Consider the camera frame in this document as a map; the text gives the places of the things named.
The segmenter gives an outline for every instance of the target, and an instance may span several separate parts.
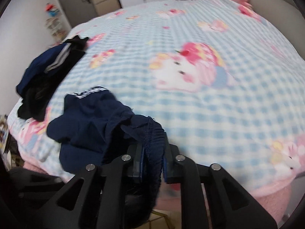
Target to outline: clothes pile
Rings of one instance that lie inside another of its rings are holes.
[[[50,99],[85,54],[87,41],[88,38],[75,36],[33,60],[16,87],[23,98],[18,110],[20,118],[45,119]],[[88,164],[111,163],[126,154],[130,145],[141,143],[144,173],[137,193],[145,197],[145,208],[136,212],[137,219],[133,221],[148,219],[161,185],[166,134],[159,123],[151,117],[134,114],[108,89],[96,86],[66,95],[63,114],[52,120],[46,131],[48,137],[61,143],[60,163],[72,174],[79,173]]]
[[[45,110],[57,87],[85,55],[88,39],[80,39],[77,35],[48,49],[32,61],[16,87],[23,98],[18,117],[44,120]]]

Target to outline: white wall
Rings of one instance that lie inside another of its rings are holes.
[[[45,5],[55,0],[12,0],[0,18],[0,114],[19,96],[15,87],[31,61],[54,43],[45,28]]]

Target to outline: hello kitty print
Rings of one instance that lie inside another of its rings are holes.
[[[111,14],[110,16],[108,16],[106,19],[114,19],[122,14],[124,14],[126,12],[126,10],[118,10],[116,12],[114,12],[113,14]]]
[[[197,24],[204,32],[225,32],[229,28],[220,20],[214,20],[212,23],[198,22]]]
[[[26,121],[24,127],[19,131],[18,135],[15,136],[16,140],[26,146],[31,145],[31,152],[34,153],[39,146],[39,139],[45,133],[48,123],[50,122],[50,113],[51,107],[46,109],[45,120],[44,121],[36,121],[33,118],[30,118]]]
[[[157,89],[198,92],[203,85],[222,89],[236,83],[218,52],[204,43],[188,42],[176,53],[159,53],[149,67]]]
[[[109,57],[115,53],[114,49],[107,50],[100,54],[94,54],[90,62],[90,68],[94,69],[101,66]]]
[[[172,8],[167,11],[158,11],[156,14],[161,18],[170,19],[173,16],[185,14],[185,10]]]
[[[271,144],[270,162],[276,170],[275,180],[285,180],[305,171],[305,134],[278,139]]]
[[[105,36],[105,33],[100,33],[97,34],[93,37],[91,37],[88,41],[87,41],[87,47],[91,47],[92,45],[94,45],[95,43],[99,42],[101,39],[103,39],[103,37]]]

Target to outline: bed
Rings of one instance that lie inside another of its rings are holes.
[[[68,38],[88,36],[86,55],[56,90],[45,121],[18,118],[21,100],[8,117],[21,157],[71,179],[46,127],[63,113],[66,94],[103,86],[158,121],[195,162],[221,164],[278,222],[290,183],[305,171],[305,22],[292,0],[269,1],[287,11],[271,13],[260,0],[251,0],[251,15],[230,0],[167,0],[76,26]],[[280,22],[287,13],[290,26]],[[163,183],[157,208],[175,210],[179,192]]]

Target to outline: metal screw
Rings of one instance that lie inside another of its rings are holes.
[[[87,171],[91,171],[91,170],[94,170],[95,169],[95,165],[94,164],[88,164],[87,166],[86,166],[86,170]]]
[[[128,154],[122,156],[122,160],[123,160],[123,161],[128,161],[128,160],[130,160],[131,158],[132,158],[132,157],[131,157],[130,155],[128,155]]]
[[[219,164],[212,164],[211,168],[212,170],[220,170],[222,167]]]
[[[177,156],[176,156],[176,160],[177,160],[177,161],[184,161],[184,160],[185,160],[185,156],[183,156],[183,155],[177,155]]]

